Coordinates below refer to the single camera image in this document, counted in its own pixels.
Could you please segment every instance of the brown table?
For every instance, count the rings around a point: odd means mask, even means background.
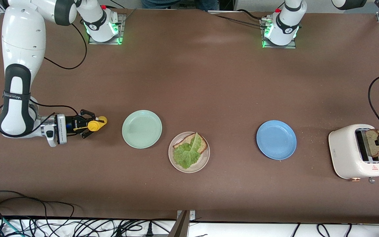
[[[44,61],[32,86],[39,102],[85,108],[106,116],[107,126],[56,148],[0,135],[0,189],[79,204],[75,216],[86,217],[175,218],[195,209],[206,221],[379,223],[379,177],[374,185],[339,178],[327,142],[350,124],[379,128],[367,103],[379,75],[379,23],[370,14],[307,14],[302,24],[298,48],[281,50],[262,48],[256,27],[205,12],[136,10],[123,45],[89,45],[74,70]],[[47,35],[48,58],[63,66],[81,60],[73,27],[48,23]],[[3,78],[0,42],[0,104]],[[379,112],[379,82],[372,93]],[[121,128],[141,109],[158,114],[164,130],[138,150]],[[257,147],[258,127],[272,119],[296,133],[289,159],[268,159]],[[211,147],[198,173],[177,171],[167,157],[185,131],[202,133]],[[24,200],[2,211],[43,214]],[[48,214],[68,213],[56,206]]]

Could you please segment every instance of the bread slice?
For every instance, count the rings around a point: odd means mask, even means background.
[[[180,143],[176,144],[173,146],[174,149],[176,149],[178,146],[180,146],[181,144],[190,144],[191,143],[191,140],[195,137],[195,133],[191,134],[191,135],[188,135],[186,136]],[[207,149],[207,142],[206,140],[203,138],[203,136],[200,135],[200,138],[201,138],[201,147],[200,149],[197,151],[198,153],[202,154],[206,149]]]
[[[375,144],[375,141],[377,140],[379,136],[379,130],[378,129],[370,129],[365,132],[366,139],[368,140],[368,146],[370,155],[372,157],[378,157],[379,156],[379,145]]]

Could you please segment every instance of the jeans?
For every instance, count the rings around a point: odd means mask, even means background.
[[[144,9],[166,9],[179,0],[141,0]],[[194,0],[195,7],[203,11],[218,10],[217,0]]]

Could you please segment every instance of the light green plate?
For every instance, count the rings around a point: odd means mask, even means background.
[[[122,125],[122,137],[134,148],[151,147],[161,135],[161,119],[152,111],[135,111],[125,119]]]

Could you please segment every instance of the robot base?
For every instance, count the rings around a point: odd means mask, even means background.
[[[118,14],[118,25],[113,26],[113,30],[117,31],[118,33],[112,37],[112,39],[106,41],[106,42],[97,42],[90,35],[88,38],[89,44],[103,44],[103,45],[118,45],[122,44],[122,39],[124,38],[124,30],[125,30],[125,19],[127,18],[126,14]]]
[[[266,21],[260,20],[260,25],[267,26]],[[263,27],[261,28],[261,40],[262,40],[263,48],[296,48],[295,39],[292,39],[292,41],[288,45],[281,46],[281,45],[273,44],[268,38],[264,36],[266,30],[267,29]]]

